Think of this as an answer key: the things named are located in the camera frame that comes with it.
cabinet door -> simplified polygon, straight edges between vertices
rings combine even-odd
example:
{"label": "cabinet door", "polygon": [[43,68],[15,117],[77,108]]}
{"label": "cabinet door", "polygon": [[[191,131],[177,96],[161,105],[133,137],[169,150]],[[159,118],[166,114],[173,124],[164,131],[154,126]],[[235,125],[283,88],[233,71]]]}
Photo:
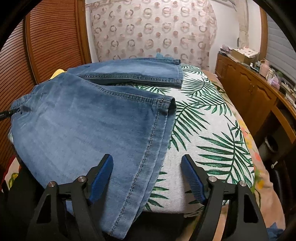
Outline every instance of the cabinet door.
{"label": "cabinet door", "polygon": [[215,74],[218,76],[218,79],[220,81],[222,79],[224,69],[225,69],[225,57],[218,54]]}
{"label": "cabinet door", "polygon": [[256,80],[254,87],[251,89],[250,106],[244,118],[251,135],[256,135],[275,101],[276,96],[272,91],[259,80]]}
{"label": "cabinet door", "polygon": [[250,105],[251,89],[256,80],[241,67],[237,67],[236,80],[233,81],[233,98],[230,99],[238,113],[244,119]]}
{"label": "cabinet door", "polygon": [[237,81],[237,77],[238,77],[236,68],[237,68],[237,63],[235,63],[231,59],[227,59],[225,74],[221,81],[221,84],[223,85],[224,90],[231,101],[237,95],[234,88],[234,84]]}

screw head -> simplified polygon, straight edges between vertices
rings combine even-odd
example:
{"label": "screw head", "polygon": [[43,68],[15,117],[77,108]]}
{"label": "screw head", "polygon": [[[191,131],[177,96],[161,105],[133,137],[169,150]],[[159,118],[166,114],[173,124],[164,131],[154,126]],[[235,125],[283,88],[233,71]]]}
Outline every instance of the screw head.
{"label": "screw head", "polygon": [[211,182],[215,182],[215,181],[217,181],[217,178],[214,177],[214,176],[210,176],[210,177],[209,177],[209,180],[210,180]]}
{"label": "screw head", "polygon": [[85,176],[80,176],[80,177],[77,178],[77,180],[82,183],[82,182],[85,182],[86,177]]}
{"label": "screw head", "polygon": [[48,186],[52,188],[52,187],[54,187],[56,184],[57,184],[57,183],[56,183],[55,181],[51,181],[51,182],[48,183]]}
{"label": "screw head", "polygon": [[247,184],[245,181],[239,181],[239,184],[242,186],[242,187],[245,187]]}

blue gripper pad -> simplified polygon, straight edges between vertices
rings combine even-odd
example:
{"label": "blue gripper pad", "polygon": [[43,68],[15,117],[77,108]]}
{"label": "blue gripper pad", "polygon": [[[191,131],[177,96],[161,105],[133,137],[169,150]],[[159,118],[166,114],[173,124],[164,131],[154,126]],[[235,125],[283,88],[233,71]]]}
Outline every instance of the blue gripper pad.
{"label": "blue gripper pad", "polygon": [[113,170],[113,158],[109,155],[91,184],[88,200],[92,203],[99,200]]}
{"label": "blue gripper pad", "polygon": [[194,198],[202,204],[205,203],[207,198],[205,196],[204,185],[191,166],[186,155],[182,156],[181,169],[190,185]]}

wooden wardrobe door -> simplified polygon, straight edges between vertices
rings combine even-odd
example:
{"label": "wooden wardrobe door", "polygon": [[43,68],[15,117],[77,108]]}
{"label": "wooden wardrobe door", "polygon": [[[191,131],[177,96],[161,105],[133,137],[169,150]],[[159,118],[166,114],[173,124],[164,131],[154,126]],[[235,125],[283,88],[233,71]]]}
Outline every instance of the wooden wardrobe door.
{"label": "wooden wardrobe door", "polygon": [[[30,66],[27,62],[23,36],[23,21],[12,32],[0,51],[0,111],[9,110],[11,103],[28,94],[34,87]],[[10,118],[0,122],[0,176],[13,155],[8,140]]]}
{"label": "wooden wardrobe door", "polygon": [[251,89],[251,101],[248,103],[250,107],[244,118],[244,122],[251,135],[256,135],[270,113],[275,101],[276,96],[271,90],[259,80],[256,80],[253,89]]}
{"label": "wooden wardrobe door", "polygon": [[30,61],[38,83],[57,69],[66,71],[91,62],[85,41],[81,41],[87,39],[87,33],[81,27],[86,28],[82,0],[43,0],[26,17]]}

white wall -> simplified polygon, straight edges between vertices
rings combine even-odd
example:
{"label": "white wall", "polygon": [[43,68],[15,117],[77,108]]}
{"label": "white wall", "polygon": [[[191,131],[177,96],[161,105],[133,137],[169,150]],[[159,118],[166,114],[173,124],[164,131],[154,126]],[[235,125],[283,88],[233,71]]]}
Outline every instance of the white wall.
{"label": "white wall", "polygon": [[260,7],[253,0],[247,0],[249,9],[249,48],[260,51],[261,44],[261,15]]}
{"label": "white wall", "polygon": [[214,9],[217,19],[217,35],[210,50],[210,71],[215,72],[217,54],[222,45],[237,48],[239,37],[239,23],[232,4],[224,1],[209,0]]}

